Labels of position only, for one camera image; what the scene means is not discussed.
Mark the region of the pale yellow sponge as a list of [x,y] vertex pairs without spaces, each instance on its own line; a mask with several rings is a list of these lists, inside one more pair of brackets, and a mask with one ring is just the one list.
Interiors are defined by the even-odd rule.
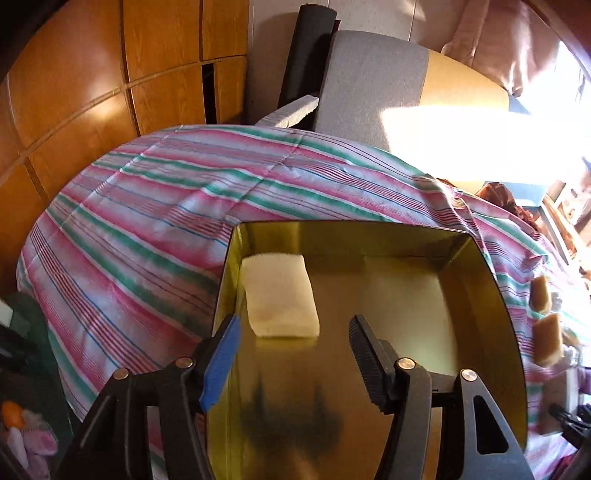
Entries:
[[249,324],[259,338],[317,338],[320,319],[304,257],[263,253],[240,266]]

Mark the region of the tan sponge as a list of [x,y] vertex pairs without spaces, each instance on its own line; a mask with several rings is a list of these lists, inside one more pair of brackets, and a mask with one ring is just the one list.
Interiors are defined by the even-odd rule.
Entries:
[[532,327],[534,362],[549,368],[562,358],[562,329],[560,316],[551,313],[538,320]]
[[530,283],[530,307],[533,311],[546,315],[552,308],[552,297],[545,275],[534,278]]

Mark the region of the gold metal tin box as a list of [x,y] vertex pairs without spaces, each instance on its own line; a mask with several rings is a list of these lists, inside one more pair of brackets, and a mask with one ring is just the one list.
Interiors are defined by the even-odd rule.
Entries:
[[[304,258],[320,334],[260,338],[240,268]],[[467,233],[362,221],[233,230],[215,317],[242,337],[207,416],[218,479],[528,479],[524,369]]]

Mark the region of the striped pink green bedsheet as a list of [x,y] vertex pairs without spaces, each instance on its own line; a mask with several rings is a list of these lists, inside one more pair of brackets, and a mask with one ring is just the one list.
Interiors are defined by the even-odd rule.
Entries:
[[123,144],[78,174],[21,250],[18,288],[41,307],[69,407],[83,418],[119,367],[148,372],[211,332],[232,229],[246,221],[390,221],[474,237],[517,334],[526,457],[549,478],[573,447],[537,432],[530,282],[574,283],[550,242],[508,211],[381,149],[315,132],[179,126]]

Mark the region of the green bag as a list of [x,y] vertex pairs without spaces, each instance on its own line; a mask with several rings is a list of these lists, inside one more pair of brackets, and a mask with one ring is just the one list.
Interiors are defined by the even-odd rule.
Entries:
[[1,398],[40,414],[61,447],[72,439],[69,406],[39,304],[19,292],[3,299],[13,310],[1,328]]

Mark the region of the brown orange cloth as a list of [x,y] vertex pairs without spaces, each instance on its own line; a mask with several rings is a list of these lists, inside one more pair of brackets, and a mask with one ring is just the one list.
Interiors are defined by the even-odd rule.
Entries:
[[540,232],[534,215],[516,203],[513,194],[503,183],[488,182],[477,191],[476,196],[506,210]]

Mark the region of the white foam strip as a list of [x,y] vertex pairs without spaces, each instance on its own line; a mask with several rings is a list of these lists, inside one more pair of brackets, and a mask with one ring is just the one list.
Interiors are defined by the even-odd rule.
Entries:
[[293,102],[278,108],[256,122],[257,127],[290,128],[300,123],[305,117],[315,111],[320,98],[305,95]]

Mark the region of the wooden wardrobe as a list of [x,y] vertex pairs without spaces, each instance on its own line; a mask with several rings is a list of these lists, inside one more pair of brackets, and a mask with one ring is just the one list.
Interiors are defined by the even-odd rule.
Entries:
[[38,216],[101,155],[183,124],[242,121],[249,3],[69,1],[1,81],[1,290]]

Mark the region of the black rolled mat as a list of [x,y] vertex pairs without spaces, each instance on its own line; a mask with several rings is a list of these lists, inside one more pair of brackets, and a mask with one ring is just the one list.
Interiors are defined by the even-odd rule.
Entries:
[[277,107],[318,94],[327,66],[332,34],[338,28],[338,12],[318,4],[301,5],[287,55]]

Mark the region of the pink curtain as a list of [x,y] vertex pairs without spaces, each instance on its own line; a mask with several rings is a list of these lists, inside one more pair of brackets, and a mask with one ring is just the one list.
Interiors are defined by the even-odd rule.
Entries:
[[441,53],[519,97],[555,62],[559,43],[523,1],[470,0]]

